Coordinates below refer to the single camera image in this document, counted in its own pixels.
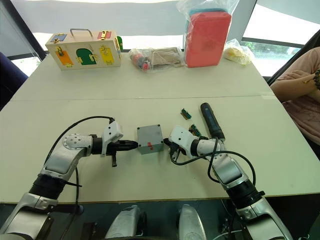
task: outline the pink shirt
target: pink shirt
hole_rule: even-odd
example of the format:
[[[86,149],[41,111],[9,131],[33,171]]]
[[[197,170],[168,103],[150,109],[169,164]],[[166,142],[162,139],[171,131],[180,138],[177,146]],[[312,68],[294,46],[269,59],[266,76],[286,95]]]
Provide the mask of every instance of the pink shirt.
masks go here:
[[[320,47],[313,48],[299,57],[277,80],[283,80],[286,73],[294,70],[314,74],[318,69]],[[305,95],[282,104],[303,135],[320,145],[320,102]]]

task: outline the white table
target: white table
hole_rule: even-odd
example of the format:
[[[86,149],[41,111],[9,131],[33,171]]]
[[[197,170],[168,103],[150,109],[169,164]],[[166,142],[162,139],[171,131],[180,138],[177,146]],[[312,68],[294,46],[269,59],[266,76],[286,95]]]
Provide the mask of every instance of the white table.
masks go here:
[[[121,67],[61,71],[49,55],[12,98],[25,100],[163,99],[273,94],[256,68],[221,59],[218,66],[137,69],[127,53]]]
[[[28,87],[27,82],[21,91]],[[115,117],[123,126],[123,139],[127,140],[137,140],[137,127],[154,124],[161,125],[163,137],[168,137],[175,125],[188,128],[191,124],[208,135],[200,112],[203,102],[213,108],[226,137],[226,148],[243,154],[252,162],[259,191],[264,190],[267,196],[320,192],[319,160],[274,96],[12,100],[0,112],[0,202],[20,200],[32,186],[58,135],[79,119],[94,115]],[[182,108],[190,112],[192,119],[182,118]],[[107,124],[107,120],[92,119],[79,124],[70,133],[100,135]],[[83,187],[79,201],[227,197],[222,187],[207,177],[207,161],[200,159],[186,166],[176,166],[170,162],[167,149],[146,155],[140,155],[137,149],[119,152],[117,167],[111,167],[111,157],[93,155],[81,159],[78,169]],[[247,164],[236,159],[251,178]],[[66,186],[59,201],[74,202],[75,190],[75,187]]]

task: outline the gray junction box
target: gray junction box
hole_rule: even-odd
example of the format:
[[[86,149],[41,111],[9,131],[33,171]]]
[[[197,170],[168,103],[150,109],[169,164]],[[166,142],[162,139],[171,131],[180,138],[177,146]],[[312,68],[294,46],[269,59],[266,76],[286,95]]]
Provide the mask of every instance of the gray junction box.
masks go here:
[[[160,124],[141,126],[136,129],[138,150],[141,154],[161,152],[164,149],[164,139]]]

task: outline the green door panel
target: green door panel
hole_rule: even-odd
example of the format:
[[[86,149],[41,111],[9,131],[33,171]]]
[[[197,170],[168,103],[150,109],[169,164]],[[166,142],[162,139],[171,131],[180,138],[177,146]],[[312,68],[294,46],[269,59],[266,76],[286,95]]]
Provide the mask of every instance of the green door panel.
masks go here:
[[[79,48],[76,50],[76,56],[80,58],[81,65],[93,65],[97,64],[95,59],[90,57],[92,56],[92,52],[86,48]]]

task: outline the dark chair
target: dark chair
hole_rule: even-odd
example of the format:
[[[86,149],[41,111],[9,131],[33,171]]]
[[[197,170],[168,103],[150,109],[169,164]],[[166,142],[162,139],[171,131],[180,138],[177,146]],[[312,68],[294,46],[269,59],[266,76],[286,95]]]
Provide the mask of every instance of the dark chair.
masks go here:
[[[0,52],[0,111],[28,78]]]
[[[320,47],[320,30],[315,35],[313,35],[313,37],[310,38],[310,40],[303,46],[303,48],[301,48],[289,61],[287,61],[283,67],[281,67],[272,77],[270,77],[266,81],[268,85],[270,86],[271,84],[273,84],[281,76],[281,74],[283,74],[287,70],[287,68],[289,68],[290,65],[300,56],[316,47]]]

